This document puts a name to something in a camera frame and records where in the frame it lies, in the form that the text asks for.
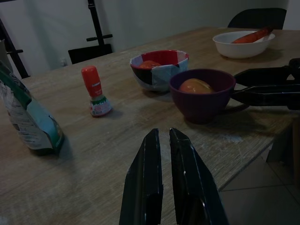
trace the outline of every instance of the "wall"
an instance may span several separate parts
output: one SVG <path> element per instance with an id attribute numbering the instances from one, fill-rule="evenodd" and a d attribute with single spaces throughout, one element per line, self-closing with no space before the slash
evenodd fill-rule
<path id="1" fill-rule="evenodd" d="M 287 12 L 285 16 L 284 30 L 300 30 L 300 1 L 289 0 Z"/>
<path id="2" fill-rule="evenodd" d="M 287 0 L 95 0 L 104 34 L 115 51 L 202 26 L 224 26 L 248 8 L 286 8 Z M 3 20 L 30 75 L 70 64 L 68 50 L 96 45 L 87 0 L 0 3 Z"/>

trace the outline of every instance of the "green package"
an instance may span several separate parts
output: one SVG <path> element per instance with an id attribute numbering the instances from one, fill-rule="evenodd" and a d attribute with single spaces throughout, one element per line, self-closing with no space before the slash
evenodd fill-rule
<path id="1" fill-rule="evenodd" d="M 64 134 L 53 116 L 0 61 L 0 96 L 25 145 L 37 155 L 58 154 Z"/>

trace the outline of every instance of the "floor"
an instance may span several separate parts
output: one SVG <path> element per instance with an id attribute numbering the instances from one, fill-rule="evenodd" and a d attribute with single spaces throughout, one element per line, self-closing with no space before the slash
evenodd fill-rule
<path id="1" fill-rule="evenodd" d="M 300 190 L 265 151 L 221 192 L 230 225 L 300 225 Z"/>

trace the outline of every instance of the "chair backrest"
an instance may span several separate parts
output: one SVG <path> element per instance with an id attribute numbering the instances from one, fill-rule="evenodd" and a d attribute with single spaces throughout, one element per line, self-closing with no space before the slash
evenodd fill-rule
<path id="1" fill-rule="evenodd" d="M 283 8 L 253 8 L 238 13 L 228 27 L 260 29 L 271 26 L 282 30 L 286 10 Z"/>

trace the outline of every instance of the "wooden table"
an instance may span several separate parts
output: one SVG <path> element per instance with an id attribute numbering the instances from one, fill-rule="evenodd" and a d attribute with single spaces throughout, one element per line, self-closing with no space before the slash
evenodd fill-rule
<path id="1" fill-rule="evenodd" d="M 119 223 L 124 180 L 144 136 L 160 129 L 164 198 L 162 224 L 175 224 L 169 128 L 188 135 L 219 188 L 246 167 L 294 114 L 282 107 L 250 107 L 208 125 L 186 122 L 170 94 L 142 91 L 129 66 L 144 52 L 178 49 L 189 68 L 236 74 L 278 67 L 299 57 L 300 31 L 274 31 L 270 48 L 257 57 L 231 60 L 218 54 L 212 37 L 232 31 L 202 28 L 23 80 L 66 134 L 60 157 L 35 157 L 19 140 L 0 104 L 0 223 L 18 225 L 111 225 Z M 95 119 L 81 68 L 95 65 L 114 111 Z"/>

